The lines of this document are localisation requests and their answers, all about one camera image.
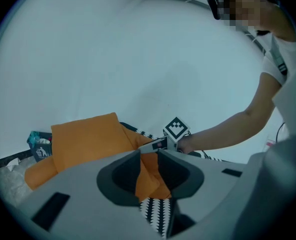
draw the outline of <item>sofa armrest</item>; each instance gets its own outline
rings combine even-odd
[[[32,190],[35,190],[57,174],[53,158],[49,156],[29,167],[24,173],[24,181]]]

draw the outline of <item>neck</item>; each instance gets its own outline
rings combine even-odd
[[[273,7],[269,19],[268,29],[274,36],[288,42],[296,42],[296,32],[292,22],[278,6]]]

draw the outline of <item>shoulder strap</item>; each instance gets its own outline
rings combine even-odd
[[[279,50],[279,46],[275,40],[275,37],[272,36],[272,42],[271,42],[271,50],[270,53],[272,55],[272,58],[275,62],[275,64],[277,65],[277,67],[279,68],[280,72],[286,76],[288,74],[288,68],[282,58],[282,55],[280,53]]]

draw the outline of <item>black and white patterned rug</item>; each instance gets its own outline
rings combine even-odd
[[[146,131],[139,130],[133,126],[130,126],[124,122],[121,122],[123,126],[132,130],[136,133],[139,133],[143,136],[146,136],[150,139],[157,139],[157,137],[148,134]],[[200,157],[203,159],[210,159],[216,161],[223,161],[221,159],[213,158],[205,153],[199,153]],[[149,224],[153,228],[155,232],[158,232],[163,239],[166,238],[169,222],[171,219],[172,211],[173,211],[173,200],[172,198],[168,199],[155,199],[155,198],[147,198],[140,203],[140,212],[141,214],[148,220]]]

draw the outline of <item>wall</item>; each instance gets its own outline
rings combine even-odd
[[[157,136],[173,116],[212,127],[248,106],[262,59],[194,4],[29,0],[0,44],[0,158],[26,150],[32,129],[111,112]],[[275,111],[260,134],[208,154],[246,163],[281,120]]]
[[[84,51],[132,0],[27,0],[0,42],[0,158],[74,119]]]

